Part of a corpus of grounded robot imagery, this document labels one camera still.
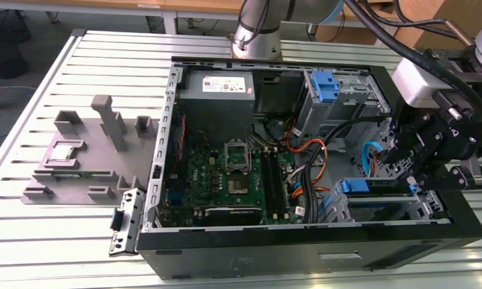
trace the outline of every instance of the open computer chassis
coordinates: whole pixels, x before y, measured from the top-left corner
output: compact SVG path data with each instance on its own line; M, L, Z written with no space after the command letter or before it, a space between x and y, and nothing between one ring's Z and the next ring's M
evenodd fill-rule
M270 217L259 225L199 226L199 223L179 223L180 225L164 226L164 203L173 202L168 200L168 192L164 191L164 182L171 178L167 173L167 146L175 126L173 106L179 101L180 82L183 74L189 70L217 70L225 73L258 71L263 75L264 72L274 75L283 72L307 74L312 70L335 71L342 75L359 71L374 80L372 88L378 90L375 94L383 96L391 113L405 105L383 67L173 58L148 189L147 192L132 190L124 194L121 207L113 218L112 227L116 232L109 249L112 256L139 253L163 279L228 278L393 269L441 249L463 246L482 238L482 226L459 191L431 192L443 208L441 220L421 218L413 222L393 220L308 224L295 222L294 210L290 210L282 221L271 220ZM255 106L255 112L263 111ZM358 131L354 133L359 134L386 130L368 125L359 125L355 129ZM264 149L260 148L255 153L263 154ZM286 160L286 155L279 154L280 163ZM336 166L342 165L343 162L332 163L330 169L335 171ZM356 173L360 171L360 164L350 166L355 173L346 177L360 178L362 175ZM189 178L196 176L195 168L196 166L188 169ZM334 188L335 183L336 180L332 180L328 185Z

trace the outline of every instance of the floor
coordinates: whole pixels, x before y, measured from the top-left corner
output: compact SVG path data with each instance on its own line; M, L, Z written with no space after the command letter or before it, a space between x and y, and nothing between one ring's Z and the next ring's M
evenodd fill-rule
M28 25L32 38L20 44L22 56L29 63L29 71L20 77L9 80L0 79L2 86L37 87L53 60L68 40L70 31L76 28L103 31L121 31L148 33L147 19L140 16L119 16L101 14L60 13L58 22L50 24L44 12L26 11L25 23ZM157 17L148 19L152 30L156 33L164 32L164 25ZM231 20L209 20L195 22L195 28L188 28L184 19L179 20L179 32L188 35L227 36L236 28L236 22ZM283 24L282 39L306 40L306 25ZM5 135L21 111L30 99L33 91L29 89L2 89L0 90L0 136Z

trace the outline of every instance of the metal bracket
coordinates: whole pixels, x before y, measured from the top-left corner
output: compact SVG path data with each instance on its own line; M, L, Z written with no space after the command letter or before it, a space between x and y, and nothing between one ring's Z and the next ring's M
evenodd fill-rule
M465 167L471 174L475 185L482 185L482 171L477 155L473 155L467 160L462 160L461 166Z
M417 177L422 190L482 190L482 167L479 168L479 178L463 166L453 166L450 172L442 178L433 179L426 174Z
M124 192L120 208L112 215L111 229L115 231L109 256L137 255L136 240L140 229L145 192L133 188Z

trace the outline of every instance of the aluminum profile table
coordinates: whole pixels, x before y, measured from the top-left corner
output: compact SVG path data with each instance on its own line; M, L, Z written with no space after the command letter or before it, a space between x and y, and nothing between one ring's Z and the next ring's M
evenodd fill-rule
M374 64L401 57L374 46L283 41L286 61ZM140 258L109 258L112 207L24 205L22 189L56 130L60 110L96 117L95 94L124 118L160 117L172 55L228 57L220 37L88 31L72 36L0 148L0 288L482 288L482 240L397 270L161 281ZM482 223L482 191L465 194Z

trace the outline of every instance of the wooden table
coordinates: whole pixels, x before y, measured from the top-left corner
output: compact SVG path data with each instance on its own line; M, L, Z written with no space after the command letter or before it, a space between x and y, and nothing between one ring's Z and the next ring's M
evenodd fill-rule
M243 0L0 0L0 8L159 16L164 19L167 34L177 34L177 18L236 20L242 3ZM389 14L382 11L378 11L378 14L389 19L397 18L395 14ZM340 16L338 20L328 23L330 26L338 26L339 24ZM344 26L364 27L346 6ZM383 25L383 27L391 34L397 31L395 27L386 25Z

